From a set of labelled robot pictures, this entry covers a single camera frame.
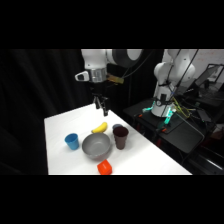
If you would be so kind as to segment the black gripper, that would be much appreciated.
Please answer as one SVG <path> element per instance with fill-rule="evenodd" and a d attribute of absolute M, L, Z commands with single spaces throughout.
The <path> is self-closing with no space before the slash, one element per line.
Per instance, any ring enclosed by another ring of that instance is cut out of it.
<path fill-rule="evenodd" d="M 106 82 L 90 83 L 90 90 L 92 96 L 94 97 L 94 103 L 96 105 L 96 109 L 101 108 L 100 98 L 102 98 L 103 114 L 105 117 L 108 116 L 109 99 L 106 97 L 107 83 Z"/>

